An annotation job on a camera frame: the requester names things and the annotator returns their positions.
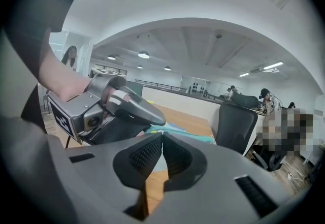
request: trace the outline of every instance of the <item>black cap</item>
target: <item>black cap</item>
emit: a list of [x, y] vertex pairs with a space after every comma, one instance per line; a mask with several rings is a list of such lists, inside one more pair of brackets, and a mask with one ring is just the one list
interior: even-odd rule
[[270, 93], [269, 90], [268, 90], [267, 88], [263, 88], [263, 89], [261, 90], [261, 96], [262, 96], [262, 99], [264, 99], [265, 96], [266, 96], [268, 93]]

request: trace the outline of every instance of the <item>window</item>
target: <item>window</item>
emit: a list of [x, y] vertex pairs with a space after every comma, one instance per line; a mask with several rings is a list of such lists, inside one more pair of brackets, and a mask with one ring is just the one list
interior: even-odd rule
[[126, 70], [121, 70], [121, 69], [112, 68], [112, 67], [108, 67], [108, 66], [103, 66], [103, 65], [95, 64], [95, 68], [97, 68], [97, 69], [111, 70], [111, 71], [119, 72], [119, 73], [121, 73], [123, 75], [127, 75], [127, 71]]

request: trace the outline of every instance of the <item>cable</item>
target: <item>cable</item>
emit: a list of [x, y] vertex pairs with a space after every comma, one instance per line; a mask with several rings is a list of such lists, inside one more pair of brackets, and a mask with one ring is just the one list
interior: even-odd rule
[[296, 186], [298, 186], [299, 189], [302, 189], [302, 187], [300, 187], [300, 185], [296, 182], [296, 179], [294, 178], [294, 176], [292, 174], [291, 174], [291, 177], [292, 177], [293, 181], [295, 182]]
[[67, 143], [66, 143], [66, 148], [68, 148], [68, 146], [69, 146], [70, 139], [71, 139], [71, 136], [68, 137], [68, 140], [67, 140]]
[[290, 172], [287, 172], [286, 170], [280, 168], [280, 170], [282, 170], [283, 172], [286, 172], [288, 175], [290, 175]]
[[299, 173], [300, 175], [301, 175], [301, 177], [305, 177], [305, 175], [303, 175], [303, 174], [301, 174], [295, 167], [293, 167], [293, 166], [291, 166], [289, 163], [287, 163], [286, 161], [284, 161], [283, 162], [284, 164], [287, 164], [287, 165], [289, 165], [292, 169], [294, 169], [294, 172], [297, 172], [297, 173]]

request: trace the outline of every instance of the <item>black cloth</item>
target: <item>black cloth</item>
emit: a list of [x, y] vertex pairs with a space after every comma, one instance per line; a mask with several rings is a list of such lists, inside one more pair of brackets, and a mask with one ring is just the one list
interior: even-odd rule
[[[60, 32], [74, 0], [16, 0], [4, 30], [22, 61], [38, 79], [45, 32]], [[44, 129], [37, 91], [33, 91], [22, 116]]]

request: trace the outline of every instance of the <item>blue fabric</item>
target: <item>blue fabric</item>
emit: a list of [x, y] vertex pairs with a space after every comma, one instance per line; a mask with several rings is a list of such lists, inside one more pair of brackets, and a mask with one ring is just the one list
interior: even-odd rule
[[214, 138], [213, 137], [194, 135], [194, 134], [188, 133], [186, 131], [182, 131], [182, 130], [179, 130], [179, 129], [175, 128], [175, 127], [172, 127], [168, 123], [166, 123], [163, 126], [160, 126], [160, 125], [152, 125], [146, 131], [146, 134], [149, 134], [151, 132], [168, 132], [170, 134], [182, 135], [182, 136], [185, 136], [185, 137], [189, 137], [189, 138], [194, 138], [194, 139], [200, 140], [202, 142], [215, 144], [215, 141], [214, 141]]

